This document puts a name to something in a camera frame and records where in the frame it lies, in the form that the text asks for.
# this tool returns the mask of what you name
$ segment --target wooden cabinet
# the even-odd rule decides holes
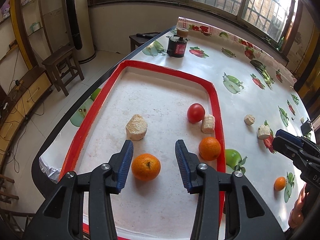
[[[23,94],[21,100],[18,101],[18,111],[25,116],[30,112],[36,101],[51,86],[51,83],[45,73],[43,73]]]
[[[31,112],[39,98],[51,87],[45,70],[33,67],[21,79],[22,85],[15,86],[6,97],[5,109],[0,119],[0,171],[3,168],[6,152],[25,117]]]

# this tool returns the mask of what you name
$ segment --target electrical cable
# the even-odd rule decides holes
[[[10,82],[9,91],[8,91],[7,94],[9,94],[9,92],[12,90],[11,85],[12,85],[12,82],[13,82],[13,79],[14,79],[14,73],[16,72],[16,66],[17,66],[17,60],[18,60],[19,51],[20,51],[20,48],[18,47],[16,62],[15,62],[15,64],[14,64],[14,69],[13,69],[12,80],[11,80],[11,82]]]
[[[37,114],[37,113],[32,112],[33,114],[36,114],[36,115],[39,115],[39,116],[44,115],[44,102],[41,102],[41,103],[43,104],[43,113],[42,114]]]
[[[11,123],[11,122],[17,122],[20,124],[20,122],[16,121],[16,120],[13,120],[13,121],[10,121],[10,122],[4,122],[4,123]]]
[[[25,110],[25,108],[24,108],[23,100],[22,100],[22,106],[23,106],[24,116],[26,116],[26,110]],[[16,151],[15,151],[15,152],[14,152],[14,146],[13,146],[13,150],[12,150],[12,160],[6,163],[6,164],[9,164],[10,162],[14,161],[14,167],[13,167],[13,168],[14,168],[14,171],[15,171],[16,173],[19,173],[19,171],[20,171],[20,164],[19,164],[19,162],[16,160],[16,154],[17,154],[17,150],[18,150],[18,147],[19,147],[19,142],[20,142],[21,138],[24,136],[24,134],[26,133],[26,131],[27,131],[27,122],[26,122],[26,129],[24,130],[23,134],[20,136],[20,138],[19,138],[19,140],[18,140],[18,142],[17,142],[17,148],[16,148]]]
[[[20,165],[19,165],[19,162],[16,160],[16,154],[17,154],[17,150],[18,150],[18,147],[19,147],[19,141],[21,140],[22,136],[26,133],[27,131],[27,123],[26,123],[26,129],[24,130],[23,134],[20,136],[18,142],[17,142],[17,148],[16,148],[16,151],[15,153],[13,154],[14,152],[14,146],[13,146],[13,151],[12,151],[12,160],[7,162],[7,164],[9,164],[10,162],[14,161],[14,171],[16,173],[19,173],[20,171]]]
[[[25,89],[27,89],[27,90],[29,91],[29,95],[30,95],[31,100],[32,100],[34,103],[36,103],[36,102],[33,100],[33,98],[32,98],[30,89],[29,89],[29,88],[26,88],[23,84],[21,84],[21,85],[22,85]],[[43,113],[42,113],[42,114],[37,114],[37,113],[34,113],[34,112],[33,112],[33,114],[36,114],[36,115],[39,115],[39,116],[44,115],[44,102],[42,102],[42,104],[43,104]]]
[[[7,139],[4,139],[1,135],[0,135],[1,139],[4,140],[4,141],[7,141],[7,142],[10,142],[11,140],[7,140]]]

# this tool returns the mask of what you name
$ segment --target shelf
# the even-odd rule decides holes
[[[27,2],[26,4],[22,5],[22,8],[24,8],[26,5],[30,4],[30,3],[33,3],[35,0],[31,0],[29,2]]]
[[[39,28],[39,29],[37,29],[35,32],[33,32],[33,33],[29,34],[29,35],[28,35],[28,37],[29,37],[29,36],[31,36],[32,34],[36,33],[37,31],[41,30],[41,29],[43,29],[43,27],[40,27],[40,28]]]
[[[35,1],[35,0],[31,0],[31,1],[27,2],[26,4],[22,5],[21,7],[24,8],[26,5],[28,5],[29,3],[33,3],[34,1]],[[7,17],[6,19],[2,20],[2,21],[0,22],[0,25],[1,25],[2,23],[4,23],[4,22],[5,22],[7,19],[9,19],[9,18],[11,18],[11,16],[9,16],[9,17]]]
[[[13,52],[16,48],[18,47],[18,44],[15,44],[9,51],[0,59],[0,63],[11,53]]]

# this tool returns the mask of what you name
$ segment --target orange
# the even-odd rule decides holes
[[[217,159],[221,152],[221,145],[214,137],[206,137],[199,143],[200,156],[206,161]]]
[[[286,180],[285,177],[279,177],[278,179],[276,179],[275,181],[275,185],[274,188],[276,191],[280,191],[283,190],[286,184]]]
[[[139,155],[133,160],[131,165],[134,177],[143,181],[155,179],[160,169],[160,161],[149,153]]]

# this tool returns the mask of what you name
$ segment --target red tray rim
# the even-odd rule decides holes
[[[98,112],[103,105],[106,97],[108,96],[109,92],[111,91],[113,85],[115,84],[117,78],[121,74],[121,72],[126,67],[133,67],[138,69],[144,69],[144,70],[150,70],[157,73],[163,73],[168,74],[171,76],[179,77],[185,80],[189,80],[195,83],[198,83],[201,85],[208,93],[211,109],[212,109],[212,115],[215,117],[215,137],[219,141],[221,145],[221,154],[219,155],[217,159],[217,171],[220,172],[226,172],[226,163],[225,163],[225,143],[224,143],[224,135],[223,135],[223,128],[222,128],[222,118],[221,118],[221,112],[219,107],[219,100],[217,91],[215,90],[213,84],[205,79],[202,79],[200,77],[196,77],[194,75],[191,75],[189,73],[185,73],[179,70],[158,66],[155,64],[142,62],[142,61],[136,61],[136,60],[124,60],[121,62],[115,69],[115,71],[112,73],[110,78],[107,80],[103,88],[101,89],[99,95],[94,100],[93,104],[91,105],[86,117],[84,118],[83,122],[81,123],[78,131],[76,132],[71,145],[69,147],[69,150],[67,152],[67,155],[65,157],[65,160],[63,162],[63,166],[61,168],[59,180],[68,172],[73,171],[76,167],[76,163],[78,161],[78,158],[80,156],[81,149],[83,148],[84,142],[88,136],[89,130],[95,120],[95,118],[98,115]],[[224,192],[220,192],[219,195],[219,221],[221,221],[222,217],[222,210],[224,205]],[[83,230],[86,233],[89,233],[89,226],[85,223],[83,223]]]

